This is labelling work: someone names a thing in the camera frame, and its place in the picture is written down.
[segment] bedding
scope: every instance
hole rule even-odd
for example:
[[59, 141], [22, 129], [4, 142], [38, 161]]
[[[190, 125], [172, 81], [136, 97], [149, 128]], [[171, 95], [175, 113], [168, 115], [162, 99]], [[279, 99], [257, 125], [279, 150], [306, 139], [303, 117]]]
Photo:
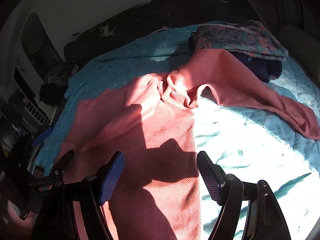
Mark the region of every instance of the bedding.
[[[106, 88], [117, 89], [134, 77], [171, 72], [190, 59], [187, 40], [196, 25], [174, 28], [137, 39], [91, 60], [69, 81], [66, 108], [52, 135], [36, 159], [36, 165], [50, 172], [76, 112], [79, 100], [95, 98]], [[319, 89], [299, 65], [287, 57], [272, 90], [310, 107], [319, 122]], [[305, 239], [320, 214], [319, 141], [303, 137], [277, 115], [265, 110], [218, 106], [204, 91], [195, 110], [197, 152], [205, 150], [226, 173], [256, 183], [266, 180], [278, 198], [292, 239]], [[211, 200], [200, 177], [203, 239], [207, 239], [220, 207]], [[235, 238], [241, 239], [246, 205]]]
[[73, 34], [64, 47], [66, 61], [82, 68], [91, 59], [135, 39], [171, 28], [212, 20], [240, 23], [262, 21], [248, 0], [148, 0], [127, 9], [83, 33]]

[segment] floral fabric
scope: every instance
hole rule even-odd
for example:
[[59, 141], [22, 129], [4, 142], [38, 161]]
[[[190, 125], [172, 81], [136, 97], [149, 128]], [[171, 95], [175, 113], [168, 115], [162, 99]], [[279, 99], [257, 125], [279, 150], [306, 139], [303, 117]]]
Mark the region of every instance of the floral fabric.
[[193, 36], [195, 49], [226, 49], [250, 57], [286, 61], [288, 51], [259, 21], [230, 26], [203, 24]]

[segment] dark blue cloth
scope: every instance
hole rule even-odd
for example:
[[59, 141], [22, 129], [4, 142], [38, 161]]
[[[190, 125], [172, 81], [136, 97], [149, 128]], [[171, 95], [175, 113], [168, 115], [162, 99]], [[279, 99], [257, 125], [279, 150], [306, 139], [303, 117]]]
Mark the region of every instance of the dark blue cloth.
[[239, 61], [249, 68], [262, 82], [278, 79], [282, 73], [282, 63], [277, 60], [250, 57], [239, 52], [231, 52]]
[[47, 127], [42, 133], [40, 133], [40, 134], [38, 135], [37, 138], [35, 138], [35, 139], [33, 140], [33, 142], [32, 142], [32, 147], [36, 147], [36, 146], [38, 146], [38, 145], [43, 145], [43, 144], [44, 144], [43, 141], [44, 141], [45, 139], [47, 139], [47, 137], [48, 137], [50, 134], [52, 134], [52, 132], [53, 132], [53, 127], [52, 127], [52, 126]]

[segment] blue gripper pad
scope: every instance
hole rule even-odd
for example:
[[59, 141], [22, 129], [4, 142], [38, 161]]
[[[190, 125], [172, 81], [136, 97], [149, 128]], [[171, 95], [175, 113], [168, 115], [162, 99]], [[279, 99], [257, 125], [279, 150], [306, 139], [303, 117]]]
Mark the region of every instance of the blue gripper pad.
[[212, 172], [210, 171], [208, 164], [201, 153], [197, 155], [197, 166], [202, 176], [205, 186], [210, 194], [210, 197], [216, 201], [219, 205], [221, 198], [219, 196], [219, 184], [215, 180]]
[[99, 196], [100, 205], [103, 205], [106, 201], [110, 200], [123, 168], [124, 168], [124, 154], [120, 152], [116, 160], [112, 164], [110, 170], [108, 171], [107, 175], [105, 176], [104, 180], [101, 183], [100, 196]]

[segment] screw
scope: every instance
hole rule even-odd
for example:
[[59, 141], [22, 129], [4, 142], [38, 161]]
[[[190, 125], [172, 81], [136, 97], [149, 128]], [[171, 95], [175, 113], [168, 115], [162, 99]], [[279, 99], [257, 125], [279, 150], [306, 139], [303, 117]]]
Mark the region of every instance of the screw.
[[236, 178], [236, 176], [233, 175], [233, 174], [227, 174], [227, 175], [226, 175], [226, 178], [231, 179], [231, 180], [234, 180], [234, 179]]
[[268, 183], [265, 181], [265, 180], [260, 180], [260, 184], [263, 186], [263, 187], [265, 187], [265, 186], [267, 186], [268, 185]]
[[93, 181], [93, 180], [95, 180], [95, 179], [96, 179], [96, 176], [93, 175], [93, 174], [90, 174], [90, 175], [88, 175], [88, 176], [86, 177], [86, 180], [87, 180], [87, 181]]
[[60, 187], [62, 185], [62, 182], [59, 180], [59, 181], [56, 181], [56, 183], [54, 184], [56, 187]]

